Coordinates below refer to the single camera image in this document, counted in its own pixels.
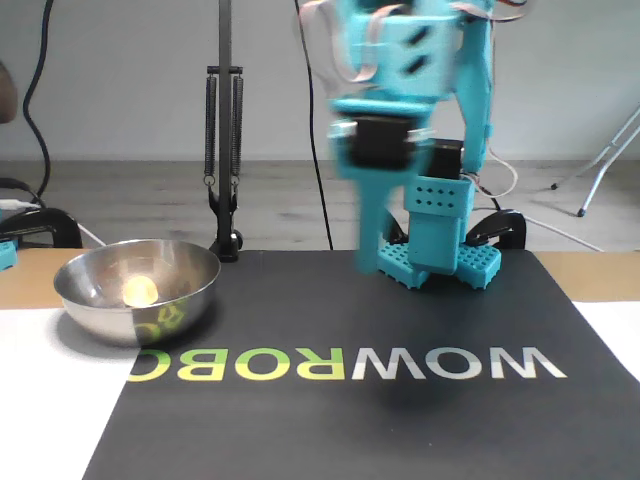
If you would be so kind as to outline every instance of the floor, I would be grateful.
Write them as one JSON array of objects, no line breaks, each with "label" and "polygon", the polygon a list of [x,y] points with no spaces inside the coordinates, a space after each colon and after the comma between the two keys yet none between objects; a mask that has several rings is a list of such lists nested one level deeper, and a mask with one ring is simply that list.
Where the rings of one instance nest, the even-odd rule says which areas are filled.
[{"label": "floor", "polygon": [[[581,206],[593,174],[576,179],[557,191],[549,186],[576,167],[573,162],[517,162],[516,190],[500,200],[552,224],[606,251],[640,248],[640,162],[618,162],[605,176],[585,218]],[[35,162],[0,163],[0,175],[39,183],[41,165]],[[322,172],[329,218],[338,249],[355,246],[357,211],[351,185],[336,177],[330,163]],[[482,183],[494,193],[509,185],[508,171],[490,163]],[[3,197],[13,192],[0,192]],[[193,162],[55,162],[46,194],[50,206],[70,212],[105,242],[132,238],[176,238],[209,246],[215,217],[202,184],[202,165]],[[243,165],[236,228],[245,249],[316,250],[327,248],[322,210],[313,165],[310,162],[248,162]],[[490,207],[478,197],[477,207]],[[406,225],[402,194],[392,211]],[[489,214],[473,214],[472,224]],[[533,251],[585,250],[555,233],[530,225],[528,249]]]}]

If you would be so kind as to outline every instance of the metal spring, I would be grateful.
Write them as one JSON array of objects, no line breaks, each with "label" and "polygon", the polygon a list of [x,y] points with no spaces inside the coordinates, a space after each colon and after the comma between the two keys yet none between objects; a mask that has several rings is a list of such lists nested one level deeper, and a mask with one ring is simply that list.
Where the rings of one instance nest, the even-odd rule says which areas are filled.
[{"label": "metal spring", "polygon": [[233,77],[233,117],[231,128],[231,175],[240,176],[242,149],[242,101],[244,79],[236,75]]},{"label": "metal spring", "polygon": [[209,75],[207,78],[207,101],[205,118],[204,148],[204,183],[213,185],[216,174],[216,105],[218,79]]}]

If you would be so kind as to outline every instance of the white wall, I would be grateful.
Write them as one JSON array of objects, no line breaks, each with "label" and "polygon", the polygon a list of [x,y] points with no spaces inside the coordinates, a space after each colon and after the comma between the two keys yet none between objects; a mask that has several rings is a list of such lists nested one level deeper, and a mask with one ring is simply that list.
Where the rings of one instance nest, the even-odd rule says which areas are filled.
[{"label": "white wall", "polygon": [[[0,0],[0,59],[21,93],[44,0]],[[234,0],[234,63],[246,69],[246,159],[306,159],[307,83],[293,0]],[[205,67],[217,61],[213,0],[56,0],[32,102],[54,159],[203,156]],[[640,102],[640,2],[538,0],[499,26],[495,149],[509,159],[595,154]],[[329,114],[318,86],[320,154]],[[460,136],[455,108],[435,119]],[[0,127],[0,158],[39,158],[24,120]],[[640,157],[640,141],[627,157]]]}]

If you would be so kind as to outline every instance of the wire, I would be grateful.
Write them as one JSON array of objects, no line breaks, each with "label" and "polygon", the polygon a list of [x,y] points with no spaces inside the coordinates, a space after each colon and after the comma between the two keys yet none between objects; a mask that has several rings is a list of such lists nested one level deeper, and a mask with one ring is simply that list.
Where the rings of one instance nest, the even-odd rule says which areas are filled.
[{"label": "wire", "polygon": [[[480,210],[491,210],[493,211],[492,208],[488,208],[488,207],[478,207],[478,208],[474,208],[473,211],[480,211]],[[602,250],[600,247],[597,247],[589,242],[587,242],[586,240],[582,240],[581,238],[578,238],[574,235],[571,235],[570,233],[565,232],[564,230],[560,230],[557,227],[554,227],[553,225],[549,225],[548,223],[544,223],[541,222],[540,220],[536,220],[535,218],[531,218],[527,215],[522,214],[522,216],[524,217],[524,219],[529,222],[529,223],[533,223],[534,225],[537,225],[539,227],[542,227],[546,230],[549,230],[550,232],[553,233],[557,233],[558,235],[561,235],[573,242],[579,243],[580,245],[587,247],[590,250],[593,250],[594,252],[604,252],[604,250]]]},{"label": "wire", "polygon": [[523,2],[514,2],[513,0],[498,0],[500,3],[504,3],[505,5],[509,5],[510,7],[523,7],[528,0],[524,0]]},{"label": "wire", "polygon": [[78,223],[78,228],[80,230],[82,230],[84,233],[87,234],[88,237],[90,237],[94,242],[96,242],[98,245],[100,245],[101,247],[106,246],[107,244],[104,243],[102,240],[100,240],[100,238],[98,238],[94,233],[92,233],[87,227],[85,227],[84,225],[81,225]]},{"label": "wire", "polygon": [[484,20],[490,20],[496,23],[508,23],[508,22],[513,22],[515,20],[520,20],[521,18],[525,17],[531,11],[531,8],[534,2],[532,0],[527,0],[522,3],[519,3],[519,2],[509,2],[509,3],[502,2],[502,3],[506,3],[507,5],[517,7],[519,13],[516,13],[514,15],[508,15],[505,17],[499,17],[485,10],[482,10],[481,8],[477,7],[472,3],[452,2],[449,4],[449,6],[454,10],[465,12],[471,15],[472,17],[482,18]]},{"label": "wire", "polygon": [[[329,15],[326,8],[327,5],[333,7],[332,15]],[[377,9],[372,15],[367,26],[367,32],[365,41],[360,46],[361,51],[361,68],[356,72],[352,65],[351,59],[348,57],[347,50],[342,44],[344,34],[340,25],[336,27],[338,22],[336,21],[335,5],[330,0],[311,0],[310,2],[302,5],[298,11],[298,19],[302,24],[302,29],[311,23],[312,18],[319,10],[322,13],[327,28],[331,34],[331,50],[333,66],[338,75],[349,83],[364,83],[371,80],[378,71],[378,58],[376,54],[375,45],[379,43],[380,35],[384,20],[393,14],[396,10],[404,9],[406,5],[395,4],[387,5]],[[318,72],[314,72],[319,77],[323,78]]]},{"label": "wire", "polygon": [[33,94],[36,91],[36,87],[38,86],[38,82],[40,81],[40,77],[42,76],[44,61],[47,58],[47,46],[49,42],[49,19],[51,17],[52,7],[53,0],[47,0],[44,6],[44,14],[42,16],[42,33],[40,37],[40,55],[38,56],[38,64],[33,74],[33,78],[31,79],[31,84],[29,85],[27,93],[24,96],[24,102],[22,103],[22,113],[24,115],[24,119],[27,121],[27,124],[31,128],[31,131],[38,140],[38,144],[40,145],[40,149],[42,150],[42,157],[44,159],[44,176],[42,178],[42,183],[37,190],[38,197],[42,197],[45,190],[47,189],[47,185],[49,185],[49,178],[51,177],[51,158],[49,157],[49,149],[47,148],[47,144],[44,141],[40,130],[31,118],[29,105],[31,103],[31,97],[33,97]]},{"label": "wire", "polygon": [[307,42],[304,38],[304,28],[300,21],[300,4],[298,0],[293,0],[298,15],[298,26],[300,28],[300,39],[302,41],[302,49],[304,50],[304,58],[307,63],[307,76],[309,77],[309,141],[311,143],[311,154],[313,155],[313,164],[316,170],[316,178],[318,180],[318,191],[320,193],[320,202],[322,203],[322,213],[324,215],[324,226],[327,231],[327,241],[329,242],[329,250],[333,250],[333,239],[331,238],[331,226],[329,225],[329,215],[327,214],[327,203],[324,198],[324,188],[322,186],[322,176],[320,175],[320,165],[318,164],[318,154],[316,152],[315,139],[315,100],[313,92],[313,74],[311,72],[311,63],[309,61],[309,51],[307,50]]},{"label": "wire", "polygon": [[6,188],[8,190],[22,190],[23,192],[27,192],[33,197],[31,203],[38,203],[42,208],[47,208],[47,205],[38,196],[38,194],[31,190],[31,187],[21,180],[17,180],[15,178],[0,178],[0,188]]},{"label": "wire", "polygon": [[478,185],[478,188],[480,189],[480,191],[488,195],[488,197],[491,199],[491,203],[493,203],[493,206],[496,208],[496,211],[499,212],[500,210],[502,210],[502,208],[500,208],[498,200],[496,200],[495,196],[489,190],[484,188],[482,185]]}]

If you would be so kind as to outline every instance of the white paper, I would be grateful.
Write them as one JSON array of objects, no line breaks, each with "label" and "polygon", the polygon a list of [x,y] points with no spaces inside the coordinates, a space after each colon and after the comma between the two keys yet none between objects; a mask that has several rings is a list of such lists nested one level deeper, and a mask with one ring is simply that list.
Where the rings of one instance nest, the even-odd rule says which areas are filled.
[{"label": "white paper", "polygon": [[81,480],[137,353],[61,310],[0,311],[0,478]]},{"label": "white paper", "polygon": [[618,361],[640,381],[640,302],[574,305]]}]

